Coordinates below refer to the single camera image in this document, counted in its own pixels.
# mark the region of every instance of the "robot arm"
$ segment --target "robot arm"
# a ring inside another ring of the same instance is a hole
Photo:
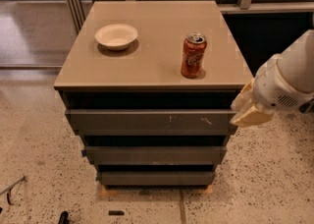
[[[246,127],[268,122],[277,110],[292,110],[314,96],[314,29],[282,54],[272,56],[232,104],[231,123]]]

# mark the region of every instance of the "concrete floor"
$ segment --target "concrete floor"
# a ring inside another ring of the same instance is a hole
[[[0,2],[0,62],[62,64],[75,35],[63,3]],[[57,72],[0,71],[0,223],[313,223],[314,113],[239,129],[209,190],[106,191],[53,89]],[[122,210],[123,216],[109,215]]]

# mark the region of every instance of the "red soda can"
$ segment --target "red soda can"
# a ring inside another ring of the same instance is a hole
[[[200,32],[187,35],[183,43],[183,64],[181,74],[189,79],[198,78],[202,72],[202,62],[207,46],[206,37]]]

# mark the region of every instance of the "bowl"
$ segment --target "bowl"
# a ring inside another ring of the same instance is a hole
[[[126,24],[114,24],[101,28],[95,39],[110,50],[124,50],[137,38],[136,28]]]

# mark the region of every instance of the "gray drawer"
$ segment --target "gray drawer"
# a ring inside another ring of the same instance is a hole
[[[226,151],[219,146],[87,146],[84,150],[96,165],[217,165]]]
[[[215,172],[102,172],[98,180],[104,186],[207,186]]]
[[[67,110],[81,136],[231,135],[232,110]]]

